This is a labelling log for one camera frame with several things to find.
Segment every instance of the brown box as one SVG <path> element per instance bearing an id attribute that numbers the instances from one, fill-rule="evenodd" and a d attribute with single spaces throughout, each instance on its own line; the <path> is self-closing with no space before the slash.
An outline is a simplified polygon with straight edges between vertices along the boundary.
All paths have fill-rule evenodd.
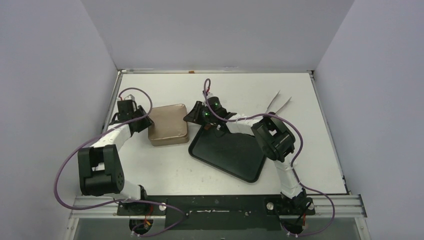
<path id="1" fill-rule="evenodd" d="M 187 115 L 184 104 L 154 107 L 149 117 L 154 125 L 148 128 L 148 139 L 153 146 L 185 144 L 189 138 L 187 122 L 183 120 Z"/>

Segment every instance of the gray wall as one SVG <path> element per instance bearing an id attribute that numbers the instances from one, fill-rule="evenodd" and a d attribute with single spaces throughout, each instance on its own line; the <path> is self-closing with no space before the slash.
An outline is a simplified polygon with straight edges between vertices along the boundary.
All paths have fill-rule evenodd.
<path id="1" fill-rule="evenodd" d="M 79 0 L 0 3 L 1 239 L 63 238 L 65 157 L 101 131 L 116 68 Z M 76 159 L 60 194 L 79 192 Z"/>
<path id="2" fill-rule="evenodd" d="M 374 240 L 423 239 L 424 1 L 356 0 L 315 72 Z"/>
<path id="3" fill-rule="evenodd" d="M 315 69 L 354 0 L 82 0 L 119 69 Z"/>

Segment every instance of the white table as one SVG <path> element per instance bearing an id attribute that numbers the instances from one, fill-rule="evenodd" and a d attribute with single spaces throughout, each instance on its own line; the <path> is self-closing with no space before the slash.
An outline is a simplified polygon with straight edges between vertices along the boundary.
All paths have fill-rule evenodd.
<path id="1" fill-rule="evenodd" d="M 210 91 L 230 112 L 263 113 L 281 90 L 273 108 L 276 111 L 289 97 L 291 103 L 279 114 L 293 123 L 304 138 L 296 170 L 303 184 L 327 194 L 346 194 L 331 140 L 308 73 L 172 73 L 124 74 L 119 91 L 136 87 L 146 91 L 154 107 L 185 104 L 189 112 L 202 101 L 204 80 L 211 79 Z M 149 103 L 142 93 L 135 96 L 146 110 Z M 119 151 L 125 178 L 143 185 L 149 195 L 262 195 L 279 194 L 280 181 L 267 159 L 258 181 L 247 183 L 189 155 L 188 148 L 200 126 L 189 123 L 190 141 L 180 145 L 154 147 L 147 130 L 135 133 Z M 296 136 L 296 150 L 299 138 Z M 293 154 L 287 156 L 291 161 Z"/>

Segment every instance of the white wall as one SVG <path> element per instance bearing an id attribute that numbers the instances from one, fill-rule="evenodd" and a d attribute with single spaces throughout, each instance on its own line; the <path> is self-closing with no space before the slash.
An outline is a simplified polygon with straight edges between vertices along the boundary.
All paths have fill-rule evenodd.
<path id="1" fill-rule="evenodd" d="M 65 157 L 101 131 L 116 68 L 79 0 L 0 3 L 0 235 L 63 238 L 70 211 L 54 199 Z M 59 193 L 79 192 L 76 159 Z"/>
<path id="2" fill-rule="evenodd" d="M 315 69 L 354 0 L 81 0 L 119 69 Z"/>
<path id="3" fill-rule="evenodd" d="M 374 240 L 424 239 L 424 1 L 356 0 L 315 72 Z"/>

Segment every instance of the bolt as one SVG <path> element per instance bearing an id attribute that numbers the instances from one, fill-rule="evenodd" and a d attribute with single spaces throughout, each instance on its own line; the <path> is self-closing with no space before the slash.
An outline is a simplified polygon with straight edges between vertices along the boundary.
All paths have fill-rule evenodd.
<path id="1" fill-rule="evenodd" d="M 266 209 L 268 209 L 268 210 L 273 210 L 273 209 L 274 209 L 274 203 L 272 203 L 272 202 L 268 202 L 268 203 L 266 204 Z"/>
<path id="2" fill-rule="evenodd" d="M 309 209 L 309 210 L 314 210 L 314 208 L 315 208 L 315 206 L 314 206 L 314 204 L 311 202 L 311 203 L 310 203 L 310 205 L 309 205 L 309 207 L 308 207 L 307 209 Z"/>
<path id="3" fill-rule="evenodd" d="M 161 211 L 165 211 L 165 209 L 167 209 L 167 207 L 166 206 L 164 206 L 164 205 L 159 205 L 159 210 L 161 210 Z"/>

